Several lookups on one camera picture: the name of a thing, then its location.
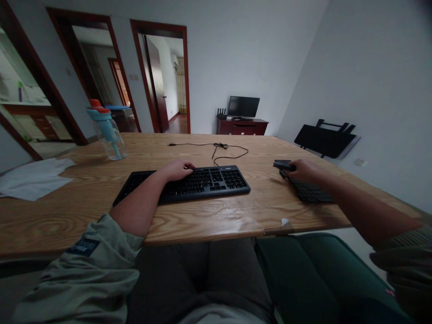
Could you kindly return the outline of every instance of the doorway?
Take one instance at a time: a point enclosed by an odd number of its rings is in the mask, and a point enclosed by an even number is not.
[[[190,134],[186,26],[130,23],[154,131]]]
[[[141,132],[110,17],[47,11],[87,97],[111,110],[120,132]]]
[[[116,81],[117,91],[121,97],[121,102],[124,106],[130,105],[131,102],[129,100],[129,95],[127,94],[126,90],[126,84],[123,80],[122,72],[120,70],[120,65],[118,63],[118,60],[116,58],[108,58],[109,66],[112,71],[112,76],[114,77],[114,80]]]
[[[0,123],[35,161],[88,144],[4,0],[0,67]]]

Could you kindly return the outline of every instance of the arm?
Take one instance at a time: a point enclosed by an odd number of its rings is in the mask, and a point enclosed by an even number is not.
[[[126,296],[139,272],[133,269],[168,181],[194,168],[174,161],[152,174],[97,223],[41,276],[39,284],[15,309],[13,323],[124,323]]]
[[[401,308],[418,322],[432,304],[432,229],[305,160],[293,161],[289,176],[323,187],[376,253]]]
[[[165,165],[148,177],[138,188],[119,202],[111,211],[111,217],[127,233],[144,237],[158,205],[163,187],[169,181],[178,181],[190,175],[195,166],[183,160]]]
[[[320,185],[332,195],[340,209],[372,246],[405,232],[418,229],[422,223],[372,197],[345,180],[307,160],[293,161],[297,171],[287,173],[304,182]]]

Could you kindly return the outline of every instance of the ceiling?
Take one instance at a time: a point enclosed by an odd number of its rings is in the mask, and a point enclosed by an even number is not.
[[[183,40],[181,38],[164,37],[171,54],[177,57],[183,57]]]
[[[113,46],[111,35],[107,30],[81,26],[72,26],[72,28],[80,43],[99,46]]]

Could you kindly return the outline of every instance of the person's right hand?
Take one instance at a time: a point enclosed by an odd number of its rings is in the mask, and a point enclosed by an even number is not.
[[[195,170],[195,165],[191,162],[178,159],[163,166],[157,172],[162,174],[168,182],[182,180],[192,174],[193,170]]]
[[[300,159],[291,161],[289,164],[296,166],[297,170],[292,172],[285,171],[286,174],[306,183],[319,185],[327,178],[331,177],[330,172],[308,160]]]

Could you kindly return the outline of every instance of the green jacket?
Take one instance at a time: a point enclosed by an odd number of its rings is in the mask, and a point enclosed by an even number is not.
[[[126,296],[144,238],[124,233],[106,214],[43,272],[18,304],[13,323],[124,323]],[[432,304],[432,229],[422,227],[375,248],[372,261],[388,272],[400,306],[426,318]]]

